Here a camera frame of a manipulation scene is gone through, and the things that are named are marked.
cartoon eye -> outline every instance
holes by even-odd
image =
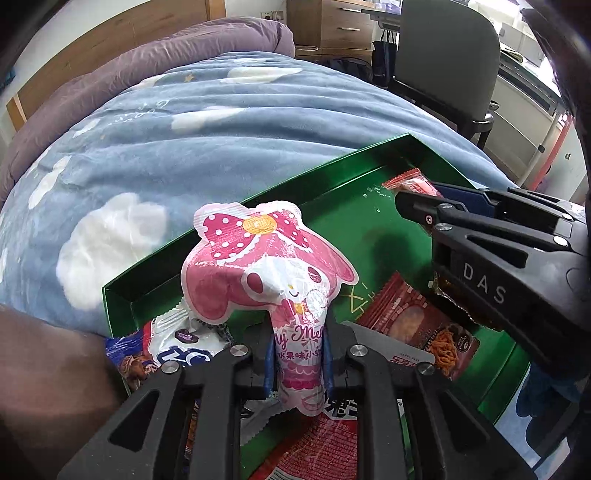
[[[255,293],[262,293],[262,280],[257,273],[249,273],[246,277],[246,285]]]
[[[322,277],[320,276],[320,274],[312,267],[308,267],[308,275],[310,276],[310,279],[315,283],[320,283],[322,281]]]

power outlet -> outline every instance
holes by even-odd
[[[261,18],[283,22],[285,15],[283,13],[283,10],[273,10],[271,12],[261,12]]]

barcode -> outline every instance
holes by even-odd
[[[280,468],[275,467],[267,480],[301,480],[301,478],[285,473]]]

chair backrest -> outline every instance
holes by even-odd
[[[499,38],[481,14],[452,0],[404,0],[396,79],[482,120],[499,71]]]

pink candy package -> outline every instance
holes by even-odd
[[[267,310],[275,332],[284,408],[308,416],[324,406],[322,330],[341,284],[359,277],[333,245],[305,227],[290,202],[212,203],[194,216],[201,241],[181,271],[199,319],[225,322],[234,310]]]

